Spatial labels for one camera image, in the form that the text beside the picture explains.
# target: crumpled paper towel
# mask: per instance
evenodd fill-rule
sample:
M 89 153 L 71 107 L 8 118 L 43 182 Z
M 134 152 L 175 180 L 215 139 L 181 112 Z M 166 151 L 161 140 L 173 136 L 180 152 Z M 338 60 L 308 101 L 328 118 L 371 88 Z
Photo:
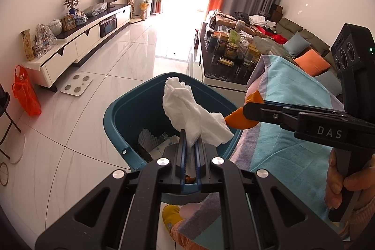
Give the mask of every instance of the crumpled paper towel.
M 186 132 L 186 173 L 195 177 L 195 159 L 192 146 L 199 136 L 205 143 L 219 146 L 227 143 L 234 134 L 226 126 L 221 113 L 209 113 L 194 99 L 191 87 L 180 82 L 178 77 L 168 78 L 164 86 L 163 108 L 173 127 Z

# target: orange pants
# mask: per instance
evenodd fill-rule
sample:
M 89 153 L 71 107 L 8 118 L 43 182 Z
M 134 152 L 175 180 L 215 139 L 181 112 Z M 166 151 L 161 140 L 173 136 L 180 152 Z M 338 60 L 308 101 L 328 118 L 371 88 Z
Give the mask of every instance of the orange pants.
M 193 242 L 191 239 L 187 238 L 186 236 L 183 236 L 181 233 L 178 232 L 179 225 L 181 221 L 179 221 L 177 224 L 175 224 L 172 227 L 171 230 L 171 237 L 180 244 L 185 250 L 207 250 L 207 248 L 204 248 L 195 242 Z

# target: person's leg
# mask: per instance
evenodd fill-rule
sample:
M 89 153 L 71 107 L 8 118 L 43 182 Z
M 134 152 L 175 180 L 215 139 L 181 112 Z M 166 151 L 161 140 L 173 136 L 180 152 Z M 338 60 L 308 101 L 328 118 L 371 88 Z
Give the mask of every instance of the person's leg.
M 207 250 L 178 232 L 179 225 L 183 220 L 179 211 L 180 208 L 178 206 L 167 205 L 162 212 L 163 222 L 171 237 L 184 247 L 185 250 Z

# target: human hand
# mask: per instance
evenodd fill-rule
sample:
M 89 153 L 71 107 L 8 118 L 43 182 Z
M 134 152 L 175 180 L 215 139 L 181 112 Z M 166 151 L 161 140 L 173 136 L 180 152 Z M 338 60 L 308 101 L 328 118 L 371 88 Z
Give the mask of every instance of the human hand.
M 327 185 L 325 202 L 329 209 L 337 209 L 342 203 L 341 190 L 343 186 L 348 191 L 363 190 L 359 200 L 354 206 L 358 210 L 366 206 L 375 197 L 375 156 L 372 156 L 370 167 L 363 169 L 345 179 L 338 172 L 336 166 L 336 154 L 332 149 L 329 156 L 329 168 L 327 172 Z

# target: orange pillow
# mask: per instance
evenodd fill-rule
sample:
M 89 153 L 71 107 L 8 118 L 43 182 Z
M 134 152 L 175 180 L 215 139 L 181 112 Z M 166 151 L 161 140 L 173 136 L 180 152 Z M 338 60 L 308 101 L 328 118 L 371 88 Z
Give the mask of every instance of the orange pillow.
M 304 72 L 312 77 L 319 76 L 323 71 L 331 67 L 314 49 L 310 49 L 304 55 L 294 59 L 294 61 Z

